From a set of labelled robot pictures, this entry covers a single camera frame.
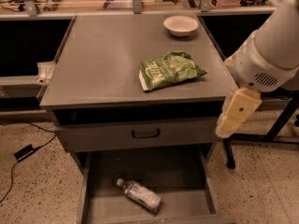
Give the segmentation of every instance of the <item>speckled floor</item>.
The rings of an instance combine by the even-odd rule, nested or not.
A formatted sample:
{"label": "speckled floor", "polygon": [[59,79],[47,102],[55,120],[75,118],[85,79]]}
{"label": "speckled floor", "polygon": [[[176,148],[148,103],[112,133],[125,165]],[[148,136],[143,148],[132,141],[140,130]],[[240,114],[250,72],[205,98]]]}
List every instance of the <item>speckled floor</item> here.
{"label": "speckled floor", "polygon": [[[257,112],[241,132],[266,133],[279,113]],[[31,121],[52,130],[50,122]],[[299,136],[293,121],[283,129],[284,135]],[[28,144],[43,145],[51,136],[25,123],[0,126],[0,199],[10,187],[13,154]],[[233,151],[234,170],[225,166],[222,142],[208,163],[222,215],[235,217],[238,223],[298,223],[299,147],[238,143]],[[56,138],[15,166],[13,188],[0,203],[0,223],[75,223],[81,182],[78,167]]]}

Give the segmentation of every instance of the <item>power adapter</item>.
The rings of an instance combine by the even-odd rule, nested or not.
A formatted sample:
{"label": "power adapter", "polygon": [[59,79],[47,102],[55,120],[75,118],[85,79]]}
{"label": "power adapter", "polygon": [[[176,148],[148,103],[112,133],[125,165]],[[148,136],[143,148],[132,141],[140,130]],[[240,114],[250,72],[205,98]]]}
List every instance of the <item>power adapter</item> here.
{"label": "power adapter", "polygon": [[16,157],[17,161],[23,161],[27,159],[29,156],[31,156],[32,154],[34,154],[35,152],[36,151],[32,147],[32,145],[28,145],[22,148],[21,150],[19,150],[18,152],[16,152],[14,156]]}

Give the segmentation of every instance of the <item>drawer pull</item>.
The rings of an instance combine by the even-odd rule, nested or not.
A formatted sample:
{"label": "drawer pull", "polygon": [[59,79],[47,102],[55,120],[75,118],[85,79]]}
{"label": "drawer pull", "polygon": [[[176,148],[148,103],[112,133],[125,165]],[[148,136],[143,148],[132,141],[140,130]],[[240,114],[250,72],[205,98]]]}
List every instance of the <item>drawer pull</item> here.
{"label": "drawer pull", "polygon": [[136,133],[132,131],[133,138],[156,138],[160,135],[160,129],[157,129],[153,132],[146,132],[146,133]]}

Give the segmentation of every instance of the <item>drawer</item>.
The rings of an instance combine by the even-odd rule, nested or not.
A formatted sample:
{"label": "drawer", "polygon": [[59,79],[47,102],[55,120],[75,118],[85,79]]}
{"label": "drawer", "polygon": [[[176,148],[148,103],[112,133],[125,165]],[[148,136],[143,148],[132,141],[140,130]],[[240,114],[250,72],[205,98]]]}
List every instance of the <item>drawer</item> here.
{"label": "drawer", "polygon": [[[122,194],[117,179],[136,180],[162,197],[153,215]],[[195,146],[92,152],[84,169],[77,224],[235,223],[220,217],[206,160]]]}
{"label": "drawer", "polygon": [[56,126],[67,152],[214,143],[217,118]]}

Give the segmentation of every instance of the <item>plastic bottle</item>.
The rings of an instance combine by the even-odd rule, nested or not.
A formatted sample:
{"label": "plastic bottle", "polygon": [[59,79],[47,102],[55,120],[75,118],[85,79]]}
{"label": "plastic bottle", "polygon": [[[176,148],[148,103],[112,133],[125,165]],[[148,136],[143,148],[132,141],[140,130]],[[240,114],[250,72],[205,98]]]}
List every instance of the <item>plastic bottle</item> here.
{"label": "plastic bottle", "polygon": [[124,194],[143,205],[151,212],[156,213],[161,205],[161,197],[153,191],[141,186],[134,180],[123,180],[119,178],[117,185],[122,188]]}

